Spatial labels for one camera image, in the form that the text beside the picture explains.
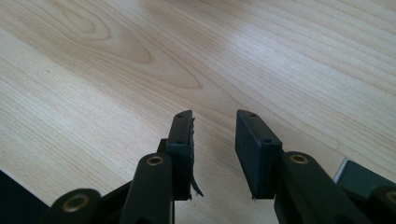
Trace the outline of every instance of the wooden table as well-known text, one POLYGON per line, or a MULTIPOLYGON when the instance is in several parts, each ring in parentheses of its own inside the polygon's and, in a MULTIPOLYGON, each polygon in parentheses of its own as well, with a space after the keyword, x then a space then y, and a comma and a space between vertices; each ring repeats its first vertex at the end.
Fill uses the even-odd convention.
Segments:
POLYGON ((0 1, 0 168, 47 204, 134 177, 192 109, 205 197, 177 223, 277 223, 234 152, 238 108, 333 176, 396 181, 393 0, 0 1))

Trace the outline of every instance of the light wood surface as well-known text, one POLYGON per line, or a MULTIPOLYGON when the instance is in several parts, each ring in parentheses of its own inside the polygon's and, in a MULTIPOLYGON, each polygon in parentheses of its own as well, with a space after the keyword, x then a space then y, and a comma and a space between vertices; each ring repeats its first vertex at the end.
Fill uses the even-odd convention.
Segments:
POLYGON ((330 176, 396 181, 393 0, 0 1, 0 168, 47 204, 131 180, 192 109, 205 197, 177 223, 277 223, 234 153, 238 108, 330 176))

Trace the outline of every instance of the tabletop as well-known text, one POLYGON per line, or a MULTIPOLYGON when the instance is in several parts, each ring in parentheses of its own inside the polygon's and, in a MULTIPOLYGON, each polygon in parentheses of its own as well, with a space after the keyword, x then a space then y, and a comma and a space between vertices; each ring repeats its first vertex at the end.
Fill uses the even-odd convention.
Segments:
POLYGON ((392 0, 0 1, 0 168, 43 202, 130 181, 195 116, 176 223, 277 223, 234 151, 237 109, 333 177, 344 158, 396 181, 392 0))

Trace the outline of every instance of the wood grain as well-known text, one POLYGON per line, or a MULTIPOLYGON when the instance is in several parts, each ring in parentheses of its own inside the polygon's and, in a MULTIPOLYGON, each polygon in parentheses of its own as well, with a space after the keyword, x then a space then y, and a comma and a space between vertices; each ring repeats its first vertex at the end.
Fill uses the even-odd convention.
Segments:
POLYGON ((233 150, 254 111, 333 176, 344 157, 396 181, 392 0, 0 2, 0 168, 45 203, 131 180, 192 109, 204 198, 177 223, 277 223, 233 150))

